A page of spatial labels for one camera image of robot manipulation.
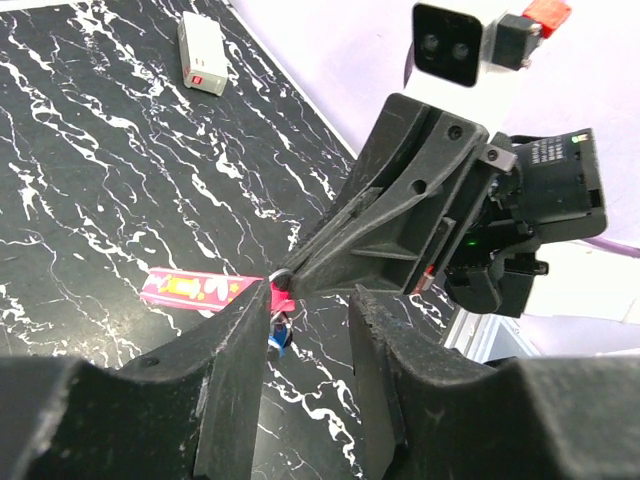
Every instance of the camera lens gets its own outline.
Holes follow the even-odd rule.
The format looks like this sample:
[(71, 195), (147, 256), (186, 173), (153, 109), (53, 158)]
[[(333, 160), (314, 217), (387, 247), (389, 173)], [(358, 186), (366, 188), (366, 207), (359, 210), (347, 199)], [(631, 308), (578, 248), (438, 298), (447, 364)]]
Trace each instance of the camera lens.
[(456, 43), (451, 51), (456, 60), (465, 60), (469, 56), (469, 47), (464, 43)]
[(429, 33), (424, 36), (424, 40), (422, 41), (422, 50), (433, 53), (438, 49), (439, 44), (440, 41), (438, 40), (438, 37)]

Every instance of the white vein pattern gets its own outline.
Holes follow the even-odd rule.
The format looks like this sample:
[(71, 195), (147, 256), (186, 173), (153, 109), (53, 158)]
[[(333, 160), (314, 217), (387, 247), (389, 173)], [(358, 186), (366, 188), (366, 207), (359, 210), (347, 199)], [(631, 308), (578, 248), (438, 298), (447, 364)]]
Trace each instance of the white vein pattern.
[[(230, 82), (184, 88), (176, 25), (218, 20)], [(153, 266), (266, 275), (353, 162), (218, 1), (0, 15), (0, 354), (118, 368), (209, 312), (145, 305)], [(453, 305), (383, 299), (439, 339)], [(346, 299), (303, 302), (265, 376), (253, 478), (364, 478)]]

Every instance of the white box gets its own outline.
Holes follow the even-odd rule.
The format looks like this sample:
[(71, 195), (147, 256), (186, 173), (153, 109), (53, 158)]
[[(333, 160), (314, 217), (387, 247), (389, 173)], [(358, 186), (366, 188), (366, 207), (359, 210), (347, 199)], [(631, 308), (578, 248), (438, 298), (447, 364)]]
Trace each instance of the white box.
[(183, 12), (178, 41), (185, 86), (222, 95), (228, 74), (220, 24), (202, 15)]

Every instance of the table surface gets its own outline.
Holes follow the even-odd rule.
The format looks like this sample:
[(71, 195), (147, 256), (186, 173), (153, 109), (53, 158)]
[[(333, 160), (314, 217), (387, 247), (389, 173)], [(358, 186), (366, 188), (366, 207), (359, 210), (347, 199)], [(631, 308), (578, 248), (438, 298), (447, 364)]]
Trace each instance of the table surface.
[[(176, 26), (221, 23), (222, 97), (182, 84)], [(112, 0), (0, 15), (0, 354), (118, 368), (205, 313), (145, 305), (153, 266), (263, 276), (353, 158), (221, 1)], [(381, 298), (435, 341), (453, 306)], [(256, 479), (362, 477), (346, 299), (304, 302), (266, 366)]]

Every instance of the depth camera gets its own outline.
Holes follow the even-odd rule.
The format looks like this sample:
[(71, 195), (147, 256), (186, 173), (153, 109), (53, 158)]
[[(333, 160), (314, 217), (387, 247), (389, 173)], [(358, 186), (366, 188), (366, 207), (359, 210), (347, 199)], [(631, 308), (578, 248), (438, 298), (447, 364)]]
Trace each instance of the depth camera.
[(413, 8), (416, 67), (465, 87), (478, 80), (484, 27), (477, 18), (431, 5)]

